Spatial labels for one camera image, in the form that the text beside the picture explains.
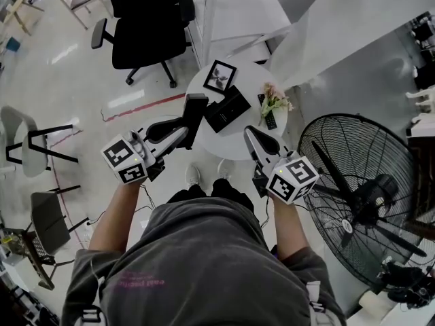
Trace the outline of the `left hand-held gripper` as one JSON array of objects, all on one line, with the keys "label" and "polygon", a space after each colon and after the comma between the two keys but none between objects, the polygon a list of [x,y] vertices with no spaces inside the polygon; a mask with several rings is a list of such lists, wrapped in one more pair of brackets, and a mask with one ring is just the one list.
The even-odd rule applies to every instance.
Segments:
[{"label": "left hand-held gripper", "polygon": [[[144,140],[135,130],[118,134],[102,148],[101,155],[121,184],[153,181],[164,170],[162,157],[173,151],[187,134],[184,119],[172,117],[150,124]],[[151,143],[151,150],[144,141]]]}]

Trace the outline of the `black telephone handset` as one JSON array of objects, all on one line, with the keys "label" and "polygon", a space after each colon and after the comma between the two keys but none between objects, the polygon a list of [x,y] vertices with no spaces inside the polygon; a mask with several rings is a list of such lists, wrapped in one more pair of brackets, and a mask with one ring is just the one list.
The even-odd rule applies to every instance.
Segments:
[{"label": "black telephone handset", "polygon": [[177,146],[179,149],[190,150],[192,148],[208,102],[208,97],[203,93],[189,93],[186,95],[182,124],[188,131],[187,135]]}]

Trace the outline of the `person's right forearm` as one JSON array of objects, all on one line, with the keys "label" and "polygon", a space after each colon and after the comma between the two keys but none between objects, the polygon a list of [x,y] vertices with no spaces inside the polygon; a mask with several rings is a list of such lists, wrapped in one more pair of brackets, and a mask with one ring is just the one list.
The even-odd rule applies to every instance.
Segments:
[{"label": "person's right forearm", "polygon": [[297,251],[309,246],[298,211],[294,204],[285,204],[278,197],[273,199],[277,257],[284,260]]}]

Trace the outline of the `black remote control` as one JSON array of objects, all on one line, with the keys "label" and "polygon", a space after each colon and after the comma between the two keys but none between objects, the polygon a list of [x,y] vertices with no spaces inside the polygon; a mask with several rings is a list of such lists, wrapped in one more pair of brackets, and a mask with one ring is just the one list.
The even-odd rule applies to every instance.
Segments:
[{"label": "black remote control", "polygon": [[[259,95],[258,95],[258,100],[259,100],[259,102],[260,102],[260,105],[263,104],[264,99],[265,99],[265,94],[259,94]],[[264,122],[265,122],[265,124],[266,124],[266,127],[267,127],[269,130],[274,130],[274,129],[277,128],[277,123],[276,123],[276,121],[275,121],[275,116],[273,115],[273,112],[272,112],[272,111],[269,111],[269,112],[267,113],[267,115],[264,116],[264,117],[262,118],[262,120],[264,120]]]}]

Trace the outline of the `person's right white shoe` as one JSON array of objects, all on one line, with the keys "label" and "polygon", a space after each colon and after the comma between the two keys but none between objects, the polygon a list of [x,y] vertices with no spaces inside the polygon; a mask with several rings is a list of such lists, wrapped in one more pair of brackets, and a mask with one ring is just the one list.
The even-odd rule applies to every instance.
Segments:
[{"label": "person's right white shoe", "polygon": [[220,179],[230,180],[232,173],[235,169],[235,162],[233,160],[223,159],[218,164],[217,175]]}]

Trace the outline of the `person's white shoe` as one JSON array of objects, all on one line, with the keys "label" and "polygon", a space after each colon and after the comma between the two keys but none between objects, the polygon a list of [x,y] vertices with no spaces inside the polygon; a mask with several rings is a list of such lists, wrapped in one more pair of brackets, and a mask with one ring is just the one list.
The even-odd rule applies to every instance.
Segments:
[{"label": "person's white shoe", "polygon": [[189,164],[185,171],[185,181],[188,187],[200,185],[201,174],[194,164]]},{"label": "person's white shoe", "polygon": [[232,173],[235,169],[235,162],[233,160],[223,159],[218,164],[217,175],[220,179],[230,180]]}]

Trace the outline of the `person's left white shoe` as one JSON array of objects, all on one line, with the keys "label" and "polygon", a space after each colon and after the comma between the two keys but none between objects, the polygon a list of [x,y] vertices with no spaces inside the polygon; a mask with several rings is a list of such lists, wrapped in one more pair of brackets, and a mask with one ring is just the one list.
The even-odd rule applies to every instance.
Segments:
[{"label": "person's left white shoe", "polygon": [[185,181],[188,187],[200,185],[201,174],[194,164],[189,164],[185,171]]}]

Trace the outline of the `pink artificial flower bunch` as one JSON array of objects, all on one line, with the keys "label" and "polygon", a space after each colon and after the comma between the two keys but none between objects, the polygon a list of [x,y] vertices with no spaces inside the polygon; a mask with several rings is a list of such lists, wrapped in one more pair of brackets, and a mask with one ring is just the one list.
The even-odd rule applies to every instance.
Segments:
[{"label": "pink artificial flower bunch", "polygon": [[274,109],[284,108],[288,111],[294,109],[293,104],[289,101],[288,97],[271,82],[265,82],[263,85],[263,94],[265,94],[265,99],[261,105],[261,118],[267,115],[269,111]]}]

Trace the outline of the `person's black trousers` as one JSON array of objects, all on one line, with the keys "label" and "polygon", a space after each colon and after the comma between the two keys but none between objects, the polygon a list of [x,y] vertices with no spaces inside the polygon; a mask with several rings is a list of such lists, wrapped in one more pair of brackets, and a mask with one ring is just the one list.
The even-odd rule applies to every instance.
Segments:
[{"label": "person's black trousers", "polygon": [[[175,203],[206,197],[207,194],[201,189],[200,185],[194,184],[188,189],[183,189],[177,192],[167,202]],[[249,197],[245,193],[242,193],[231,186],[230,182],[226,179],[221,178],[214,181],[211,197],[225,198],[227,200],[237,202],[249,209],[251,212],[254,212],[254,205]]]}]

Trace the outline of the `black office chair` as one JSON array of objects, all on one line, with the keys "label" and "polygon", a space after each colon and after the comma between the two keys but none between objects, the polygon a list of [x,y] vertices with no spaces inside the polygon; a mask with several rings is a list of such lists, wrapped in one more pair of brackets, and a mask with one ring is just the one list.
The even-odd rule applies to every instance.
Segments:
[{"label": "black office chair", "polygon": [[182,55],[191,45],[185,28],[195,19],[193,0],[110,0],[117,18],[114,34],[106,30],[107,19],[99,20],[92,32],[91,48],[112,45],[111,61],[117,70],[129,69],[126,78],[133,84],[133,75],[141,68],[162,65],[169,87],[176,88],[166,61]]}]

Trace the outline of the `person's grey shirt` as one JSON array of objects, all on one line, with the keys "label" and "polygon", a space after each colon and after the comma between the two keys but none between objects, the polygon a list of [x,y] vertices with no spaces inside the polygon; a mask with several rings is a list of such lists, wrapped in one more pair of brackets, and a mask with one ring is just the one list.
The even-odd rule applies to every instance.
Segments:
[{"label": "person's grey shirt", "polygon": [[159,206],[124,253],[78,251],[61,326],[95,300],[108,326],[346,323],[322,258],[277,259],[254,214],[222,198]]}]

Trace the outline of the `light grey chair black legs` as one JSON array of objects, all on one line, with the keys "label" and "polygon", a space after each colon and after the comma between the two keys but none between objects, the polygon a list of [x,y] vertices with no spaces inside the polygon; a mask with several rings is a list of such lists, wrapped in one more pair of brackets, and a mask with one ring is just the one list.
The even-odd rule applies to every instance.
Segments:
[{"label": "light grey chair black legs", "polygon": [[[77,158],[51,151],[47,146],[49,134],[72,130],[73,124],[40,130],[31,116],[10,106],[0,108],[0,122],[3,124],[5,133],[6,160],[20,164],[27,177],[36,177],[45,170],[51,170],[48,166],[48,156],[79,163]],[[21,143],[16,143],[16,133],[22,124],[26,128],[27,134]]]}]

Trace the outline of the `black perforated chair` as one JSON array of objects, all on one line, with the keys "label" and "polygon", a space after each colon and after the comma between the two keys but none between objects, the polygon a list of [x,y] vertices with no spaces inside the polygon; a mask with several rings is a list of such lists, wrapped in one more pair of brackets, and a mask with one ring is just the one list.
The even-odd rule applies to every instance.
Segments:
[{"label": "black perforated chair", "polygon": [[57,262],[53,254],[46,253],[35,231],[28,229],[2,228],[4,237],[1,242],[6,245],[11,254],[28,259],[31,272],[39,277],[38,285],[49,291],[54,290],[52,278],[59,267],[70,265],[74,260]]}]

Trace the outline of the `light wooden table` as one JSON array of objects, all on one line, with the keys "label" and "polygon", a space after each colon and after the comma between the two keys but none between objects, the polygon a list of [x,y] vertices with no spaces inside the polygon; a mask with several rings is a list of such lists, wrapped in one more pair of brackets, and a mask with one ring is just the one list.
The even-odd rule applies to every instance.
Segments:
[{"label": "light wooden table", "polygon": [[34,6],[34,5],[30,4],[30,3],[27,3],[26,0],[16,0],[12,5],[11,4],[7,5],[7,7],[6,7],[7,14],[6,14],[6,16],[5,16],[4,20],[3,20],[3,25],[7,26],[12,19],[15,19],[17,21],[17,23],[21,26],[21,29],[27,35],[31,36],[31,33],[28,30],[26,24],[23,22],[23,20],[21,19],[21,17],[18,14],[18,10],[20,9],[20,7],[22,5],[30,7],[30,8],[32,8],[34,10],[39,11],[39,12],[45,12],[44,9],[42,9],[40,7],[37,7],[37,6]]}]

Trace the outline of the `black picture frame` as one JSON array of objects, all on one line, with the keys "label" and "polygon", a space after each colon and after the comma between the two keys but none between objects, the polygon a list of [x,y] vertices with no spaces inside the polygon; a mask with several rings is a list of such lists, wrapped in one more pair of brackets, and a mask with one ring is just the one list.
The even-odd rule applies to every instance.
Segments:
[{"label": "black picture frame", "polygon": [[236,67],[220,60],[215,60],[206,76],[203,87],[220,94],[225,94],[236,72]]}]

